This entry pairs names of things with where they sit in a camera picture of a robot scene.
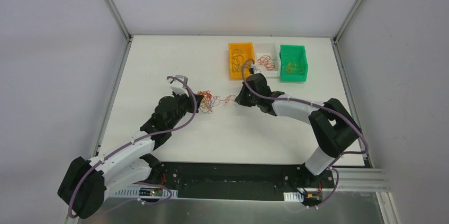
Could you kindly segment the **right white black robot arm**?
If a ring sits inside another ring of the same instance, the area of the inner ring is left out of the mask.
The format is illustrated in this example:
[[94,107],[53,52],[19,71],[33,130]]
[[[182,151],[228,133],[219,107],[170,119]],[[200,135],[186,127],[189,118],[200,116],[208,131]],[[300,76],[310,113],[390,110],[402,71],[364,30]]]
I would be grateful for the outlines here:
[[243,82],[235,101],[242,106],[258,107],[263,113],[299,120],[312,127],[318,147],[301,167],[301,182],[313,187],[332,163],[362,136],[359,126],[342,103],[331,98],[314,103],[272,91],[262,74],[253,74]]

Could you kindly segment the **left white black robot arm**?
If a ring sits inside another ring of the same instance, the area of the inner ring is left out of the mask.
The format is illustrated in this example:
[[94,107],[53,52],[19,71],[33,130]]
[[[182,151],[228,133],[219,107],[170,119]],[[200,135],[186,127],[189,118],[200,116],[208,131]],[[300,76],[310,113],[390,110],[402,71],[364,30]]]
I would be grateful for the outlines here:
[[155,184],[161,169],[151,152],[162,146],[187,113],[196,114],[202,102],[200,94],[172,93],[162,97],[150,118],[124,145],[90,159],[75,158],[69,165],[58,196],[68,205],[70,218],[86,219],[93,215],[113,193],[145,180]]

